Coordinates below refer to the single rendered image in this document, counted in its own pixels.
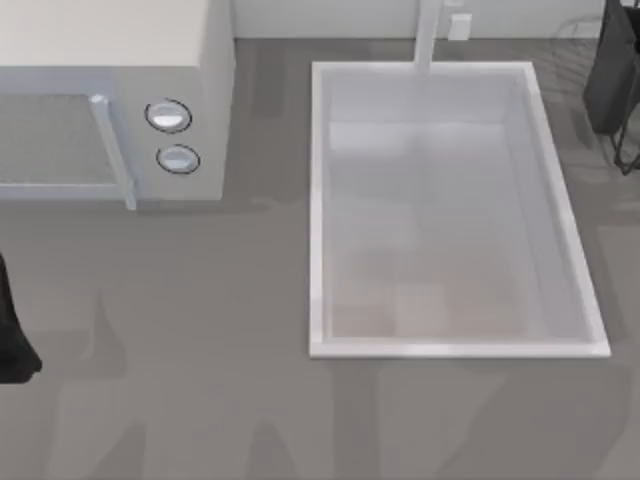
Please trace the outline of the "tall white tap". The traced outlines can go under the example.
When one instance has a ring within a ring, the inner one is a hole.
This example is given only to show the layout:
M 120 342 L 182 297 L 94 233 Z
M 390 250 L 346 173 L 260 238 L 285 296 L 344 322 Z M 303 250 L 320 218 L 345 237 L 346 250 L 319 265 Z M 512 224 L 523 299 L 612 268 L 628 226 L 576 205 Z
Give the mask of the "tall white tap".
M 431 67 L 442 5 L 443 0 L 418 0 L 413 65 L 420 75 L 427 75 Z

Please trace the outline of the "white wall socket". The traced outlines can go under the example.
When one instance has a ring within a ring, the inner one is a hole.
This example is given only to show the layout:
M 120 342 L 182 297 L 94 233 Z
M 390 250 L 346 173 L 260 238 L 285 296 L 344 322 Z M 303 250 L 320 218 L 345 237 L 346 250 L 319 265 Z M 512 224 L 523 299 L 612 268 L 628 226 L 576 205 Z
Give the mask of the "white wall socket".
M 467 41 L 471 36 L 472 15 L 454 13 L 450 17 L 447 39 L 449 41 Z

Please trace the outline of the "small silver microwave knob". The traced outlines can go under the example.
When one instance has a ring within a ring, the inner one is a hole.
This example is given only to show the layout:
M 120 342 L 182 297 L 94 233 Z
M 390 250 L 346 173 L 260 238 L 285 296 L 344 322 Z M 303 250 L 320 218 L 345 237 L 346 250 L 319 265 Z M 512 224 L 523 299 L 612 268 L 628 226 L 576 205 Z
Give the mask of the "small silver microwave knob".
M 190 175 L 201 165 L 198 153 L 189 146 L 180 144 L 159 149 L 155 158 L 164 171 L 173 175 Z

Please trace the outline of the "pale microwave oven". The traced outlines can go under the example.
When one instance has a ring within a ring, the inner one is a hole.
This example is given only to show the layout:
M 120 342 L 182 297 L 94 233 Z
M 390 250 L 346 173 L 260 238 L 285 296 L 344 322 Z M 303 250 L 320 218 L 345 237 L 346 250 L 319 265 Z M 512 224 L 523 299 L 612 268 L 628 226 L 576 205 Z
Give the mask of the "pale microwave oven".
M 134 175 L 137 206 L 222 197 L 235 74 L 230 0 L 0 0 L 0 95 L 103 94 Z M 152 128 L 145 107 L 188 107 L 188 129 Z M 156 152 L 201 159 L 173 175 Z

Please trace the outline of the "microwave oven door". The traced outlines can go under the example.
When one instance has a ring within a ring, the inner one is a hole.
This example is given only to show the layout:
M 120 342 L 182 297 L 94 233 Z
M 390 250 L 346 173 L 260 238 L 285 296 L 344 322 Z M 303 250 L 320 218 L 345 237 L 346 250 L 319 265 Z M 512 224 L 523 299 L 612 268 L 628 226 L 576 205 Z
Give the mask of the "microwave oven door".
M 0 202 L 124 203 L 89 96 L 0 95 Z

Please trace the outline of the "large silver microwave knob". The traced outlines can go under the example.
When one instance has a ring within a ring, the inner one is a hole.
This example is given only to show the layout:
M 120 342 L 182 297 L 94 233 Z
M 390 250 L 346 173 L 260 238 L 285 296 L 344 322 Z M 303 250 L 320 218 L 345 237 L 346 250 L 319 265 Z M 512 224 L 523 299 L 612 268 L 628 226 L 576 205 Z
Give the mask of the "large silver microwave knob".
M 152 128 L 167 134 L 182 132 L 192 123 L 191 111 L 186 105 L 174 99 L 147 104 L 144 115 Z

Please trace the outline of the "white sink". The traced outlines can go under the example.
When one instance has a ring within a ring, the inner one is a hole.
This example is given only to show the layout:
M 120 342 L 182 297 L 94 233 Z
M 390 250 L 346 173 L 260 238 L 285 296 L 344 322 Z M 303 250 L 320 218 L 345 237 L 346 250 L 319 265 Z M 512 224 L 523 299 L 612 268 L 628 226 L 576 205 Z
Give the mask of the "white sink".
M 530 62 L 311 81 L 311 357 L 610 356 Z

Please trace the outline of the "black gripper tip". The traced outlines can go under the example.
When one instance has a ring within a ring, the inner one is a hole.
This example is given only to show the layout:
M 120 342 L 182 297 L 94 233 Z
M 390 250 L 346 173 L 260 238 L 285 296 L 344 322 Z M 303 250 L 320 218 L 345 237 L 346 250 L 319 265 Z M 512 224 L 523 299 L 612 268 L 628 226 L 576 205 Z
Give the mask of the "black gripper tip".
M 18 320 L 6 263 L 0 253 L 0 384 L 26 384 L 42 367 L 40 356 Z

